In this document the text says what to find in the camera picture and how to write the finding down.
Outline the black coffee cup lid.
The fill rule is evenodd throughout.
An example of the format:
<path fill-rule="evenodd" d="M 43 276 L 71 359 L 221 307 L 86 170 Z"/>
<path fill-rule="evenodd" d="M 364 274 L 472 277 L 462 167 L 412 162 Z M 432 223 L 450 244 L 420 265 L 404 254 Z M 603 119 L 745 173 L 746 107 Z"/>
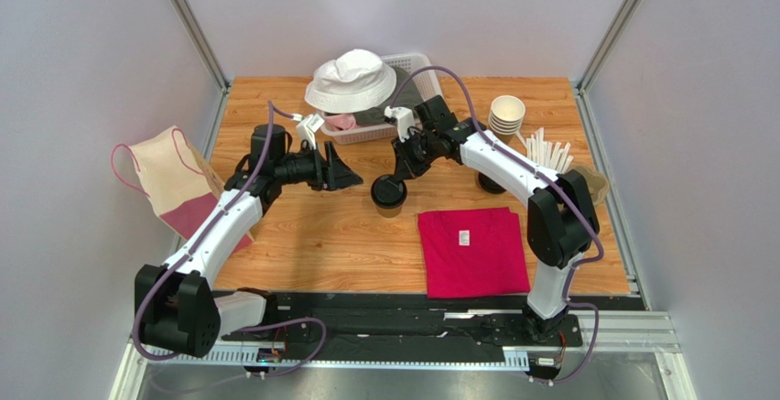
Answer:
<path fill-rule="evenodd" d="M 403 206 L 407 198 L 407 187 L 403 180 L 392 175 L 377 178 L 371 186 L 371 199 L 374 205 L 383 210 L 393 210 Z"/>

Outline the brown paper coffee cup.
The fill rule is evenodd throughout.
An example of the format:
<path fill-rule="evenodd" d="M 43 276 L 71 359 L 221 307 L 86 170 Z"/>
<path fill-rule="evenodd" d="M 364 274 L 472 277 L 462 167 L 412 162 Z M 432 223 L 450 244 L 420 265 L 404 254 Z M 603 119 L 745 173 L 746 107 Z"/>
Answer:
<path fill-rule="evenodd" d="M 403 209 L 403 206 L 402 205 L 397 205 L 397 206 L 394 206 L 394 207 L 387 207 L 387 206 L 380 206 L 379 204 L 376 204 L 375 208 L 376 208 L 376 211 L 383 218 L 393 219 L 393 218 L 397 217 L 401 213 L 401 211 Z"/>

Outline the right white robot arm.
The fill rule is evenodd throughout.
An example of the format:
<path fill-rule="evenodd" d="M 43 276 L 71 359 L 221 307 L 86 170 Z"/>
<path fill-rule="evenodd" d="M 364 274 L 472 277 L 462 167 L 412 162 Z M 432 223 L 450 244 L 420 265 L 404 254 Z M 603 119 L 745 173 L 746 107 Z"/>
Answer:
<path fill-rule="evenodd" d="M 523 307 L 525 331 L 538 338 L 552 335 L 569 312 L 573 270 L 600 230 L 584 176 L 529 161 L 475 117 L 458 120 L 441 96 L 413 108 L 386 107 L 383 117 L 397 131 L 391 142 L 395 170 L 372 184 L 375 207 L 400 211 L 406 181 L 421 177 L 442 157 L 477 171 L 482 189 L 511 193 L 526 207 L 526 237 L 538 260 Z"/>

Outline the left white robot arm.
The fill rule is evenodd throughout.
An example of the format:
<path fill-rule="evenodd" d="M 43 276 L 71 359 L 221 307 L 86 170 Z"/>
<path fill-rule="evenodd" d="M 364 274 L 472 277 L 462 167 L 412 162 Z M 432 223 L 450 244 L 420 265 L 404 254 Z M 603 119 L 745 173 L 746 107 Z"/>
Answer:
<path fill-rule="evenodd" d="M 249 154 L 238 163 L 204 223 L 162 265 L 144 265 L 138 271 L 131 337 L 144 357 L 200 358 L 221 337 L 260 326 L 273 303 L 271 293 L 242 288 L 216 297 L 212 292 L 227 259 L 286 185 L 304 183 L 315 191 L 338 191 L 363 184 L 331 141 L 319 148 L 305 140 L 297 152 L 290 149 L 291 143 L 283 126 L 257 126 Z M 161 354 L 151 353 L 150 347 Z"/>

